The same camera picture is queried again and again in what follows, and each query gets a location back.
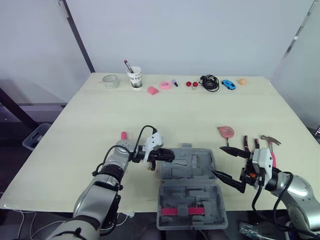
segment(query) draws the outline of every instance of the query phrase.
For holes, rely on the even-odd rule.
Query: clear glass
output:
[[[104,76],[102,82],[107,89],[116,89],[119,87],[119,80],[116,75]]]

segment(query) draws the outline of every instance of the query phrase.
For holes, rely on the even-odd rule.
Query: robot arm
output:
[[[112,232],[117,224],[121,199],[118,191],[123,188],[121,180],[129,161],[138,163],[146,159],[153,163],[154,168],[156,160],[172,162],[175,158],[173,152],[161,148],[162,145],[162,137],[158,132],[147,139],[145,146],[139,145],[137,151],[133,142],[127,139],[118,141],[113,146],[113,155],[99,172],[94,172],[91,183],[76,201],[73,218],[59,225],[47,240],[98,240],[101,229],[109,230],[105,235]]]
[[[220,180],[241,193],[245,192],[246,184],[249,184],[255,189],[261,186],[273,195],[281,197],[300,237],[309,239],[313,236],[320,239],[320,203],[316,200],[311,185],[305,179],[272,167],[272,156],[268,148],[258,148],[254,152],[235,147],[221,147],[221,149],[235,157],[243,157],[247,161],[242,168],[240,181],[232,179],[224,172],[212,170]]]

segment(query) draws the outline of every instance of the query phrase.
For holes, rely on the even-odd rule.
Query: black cable coil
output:
[[[219,80],[213,75],[205,75],[200,77],[199,83],[209,92],[216,92],[219,90]]]

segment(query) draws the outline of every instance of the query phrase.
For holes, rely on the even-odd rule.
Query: gray tool case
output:
[[[162,184],[156,226],[159,230],[214,230],[225,229],[228,219],[220,186],[211,169],[216,169],[214,155],[210,149],[171,149],[175,155],[172,162],[161,166]],[[191,209],[204,210],[204,214],[193,215]]]

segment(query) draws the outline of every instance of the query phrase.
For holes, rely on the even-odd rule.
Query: hammer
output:
[[[278,146],[281,144],[281,142],[279,142],[277,139],[271,137],[271,136],[265,136],[265,135],[261,135],[260,139],[262,140],[266,140],[269,144],[269,150],[271,152],[271,156],[272,156],[272,167],[277,167],[276,165],[276,156],[275,153],[272,149],[272,143],[277,144]]]

